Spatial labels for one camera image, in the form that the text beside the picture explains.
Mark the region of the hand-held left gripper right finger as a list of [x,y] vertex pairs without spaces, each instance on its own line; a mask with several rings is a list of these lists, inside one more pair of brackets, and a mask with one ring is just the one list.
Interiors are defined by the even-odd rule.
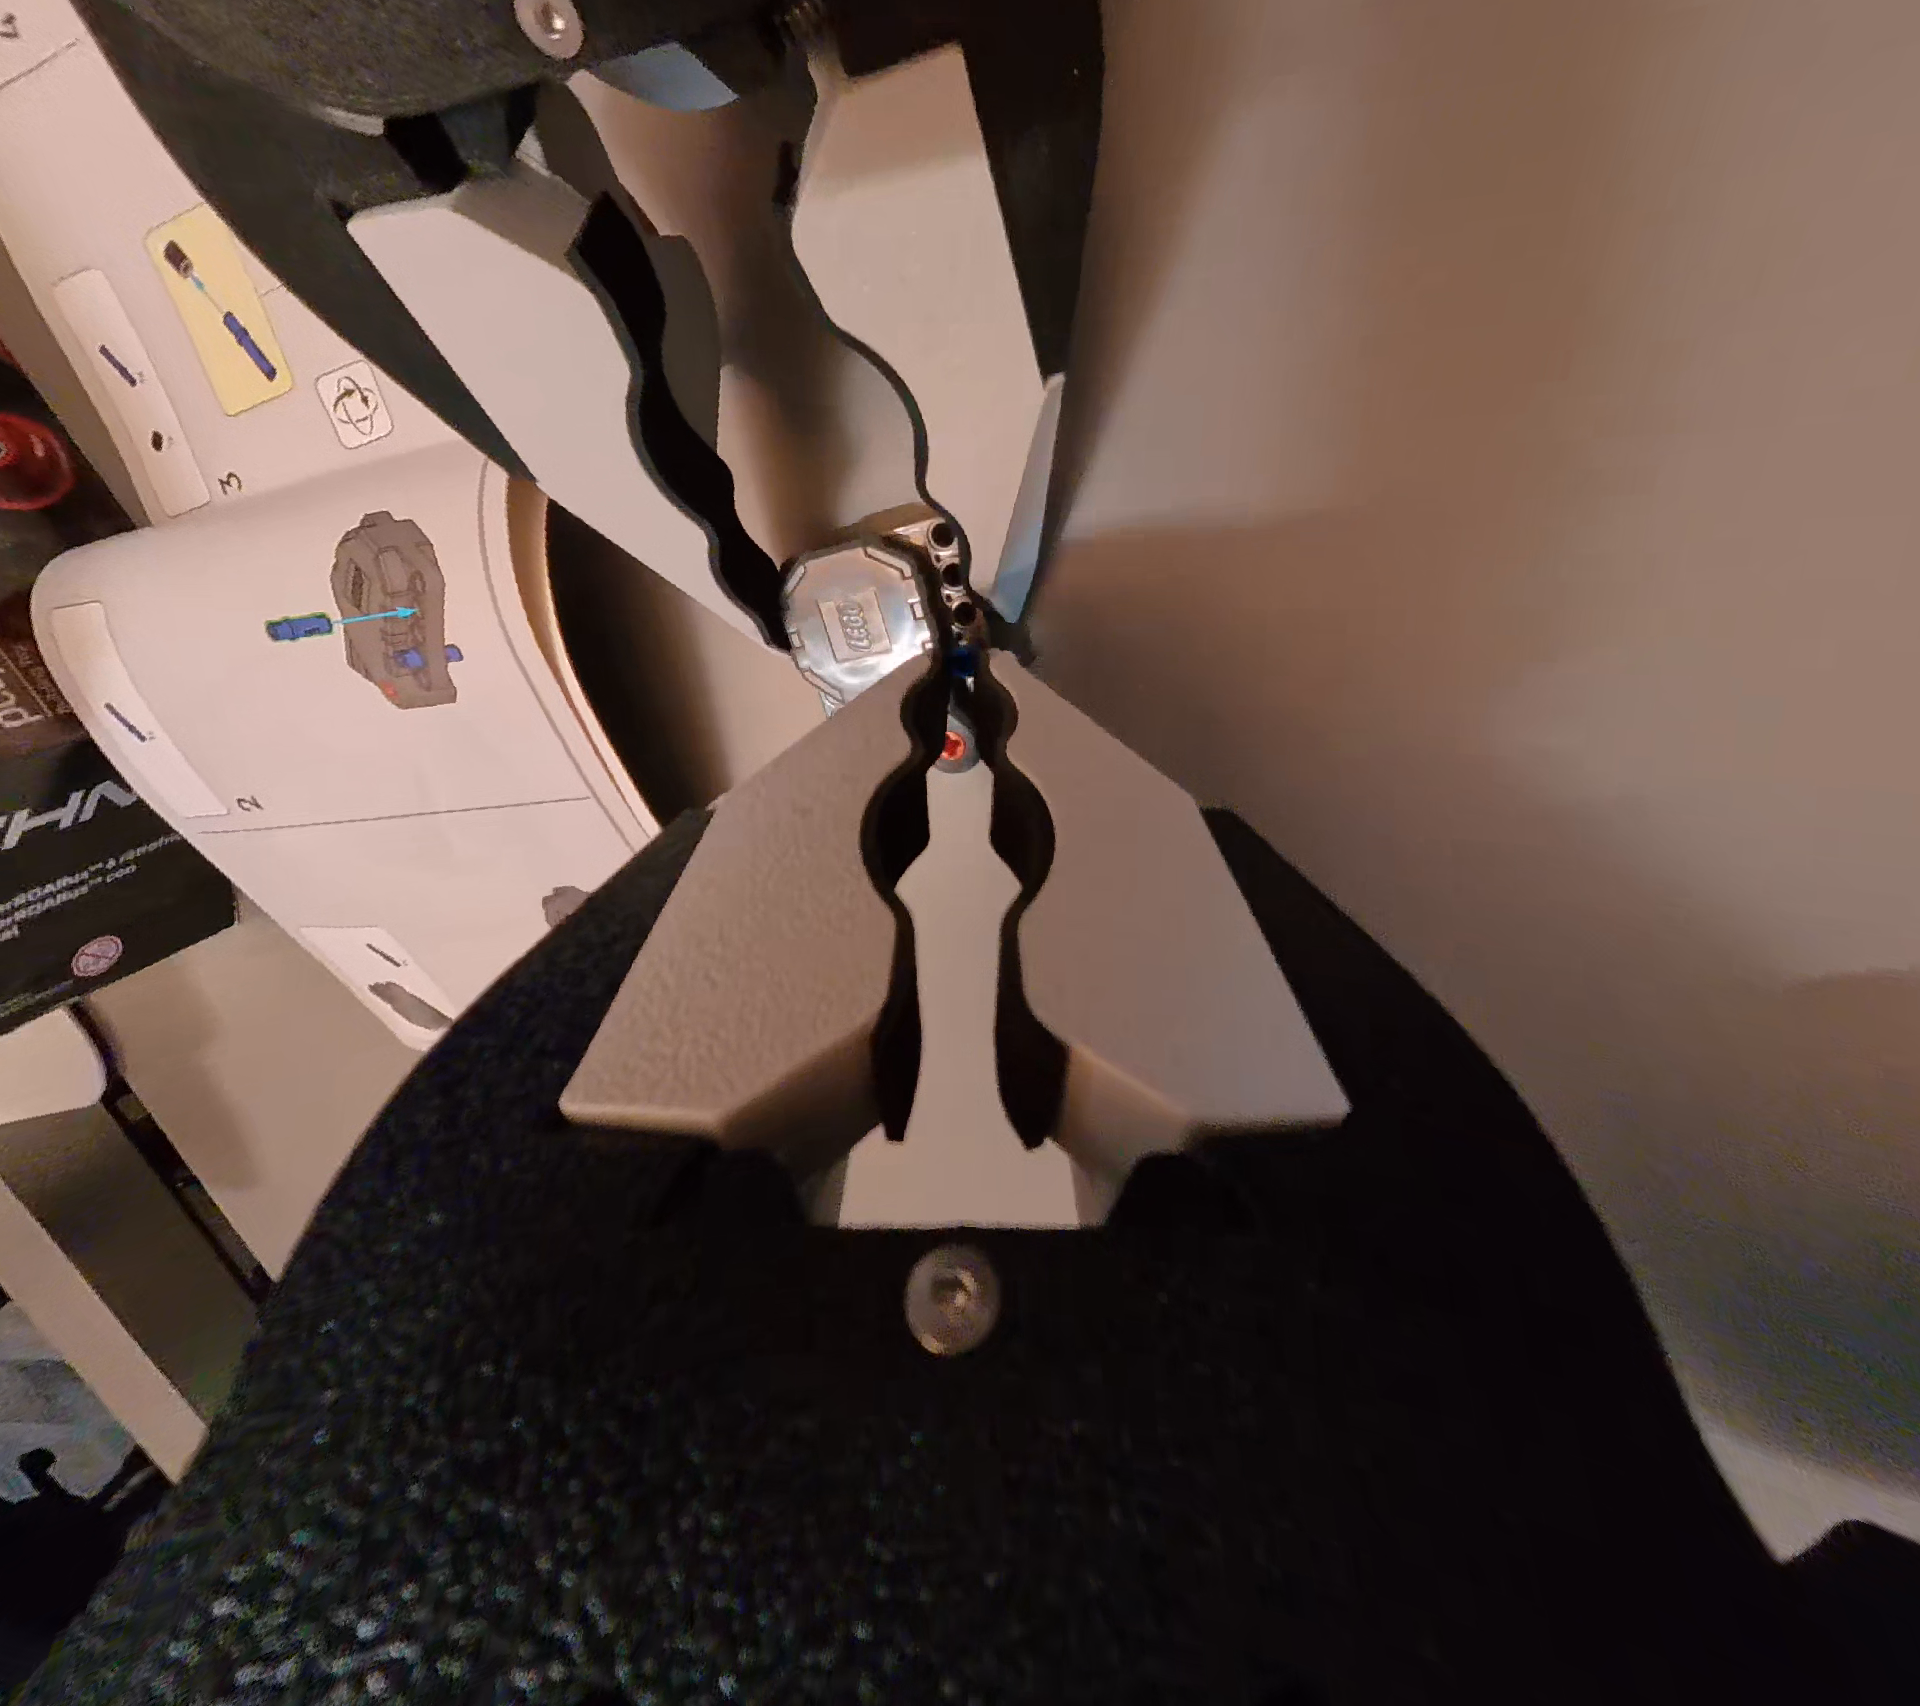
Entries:
[[1010,654],[974,692],[996,916],[979,1223],[1094,1225],[1130,1174],[1350,1097],[1203,807]]

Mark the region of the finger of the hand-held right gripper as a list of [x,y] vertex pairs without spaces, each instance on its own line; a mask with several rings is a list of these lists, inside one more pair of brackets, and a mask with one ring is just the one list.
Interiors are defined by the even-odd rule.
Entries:
[[967,56],[854,78],[807,53],[816,107],[794,245],[828,322],[912,400],[925,496],[957,522],[972,587],[1017,623],[1036,587],[1066,374],[1026,327]]
[[349,233],[549,502],[787,649],[781,569],[718,447],[718,316],[685,240],[621,187],[587,198],[527,164]]

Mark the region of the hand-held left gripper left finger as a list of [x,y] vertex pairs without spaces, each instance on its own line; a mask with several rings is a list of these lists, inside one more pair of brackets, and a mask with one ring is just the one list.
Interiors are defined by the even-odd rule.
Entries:
[[925,854],[947,674],[896,671],[710,809],[560,1099],[592,1145],[759,1156],[845,1228],[848,1163],[899,1143],[925,1067],[899,879]]

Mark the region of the grey toy motor block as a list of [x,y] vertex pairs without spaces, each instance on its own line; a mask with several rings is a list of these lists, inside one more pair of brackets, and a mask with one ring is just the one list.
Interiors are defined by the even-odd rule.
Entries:
[[897,669],[939,658],[948,683],[939,767],[979,765],[977,676],[1001,634],[972,583],[956,520],[925,502],[881,511],[790,562],[781,583],[789,654],[827,714]]

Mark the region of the open instruction booklet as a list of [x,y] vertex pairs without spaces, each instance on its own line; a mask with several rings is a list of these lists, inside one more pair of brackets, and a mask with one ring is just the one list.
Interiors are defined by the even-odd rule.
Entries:
[[4,260],[138,498],[35,614],[116,767],[403,1045],[656,836],[547,502],[187,182],[69,0],[4,0]]

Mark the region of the black toy set box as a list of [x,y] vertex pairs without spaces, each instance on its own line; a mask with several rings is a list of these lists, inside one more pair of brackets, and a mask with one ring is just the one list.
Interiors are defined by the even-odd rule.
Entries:
[[233,885],[162,821],[69,707],[31,596],[67,551],[131,529],[11,354],[2,356],[2,1030],[198,945]]

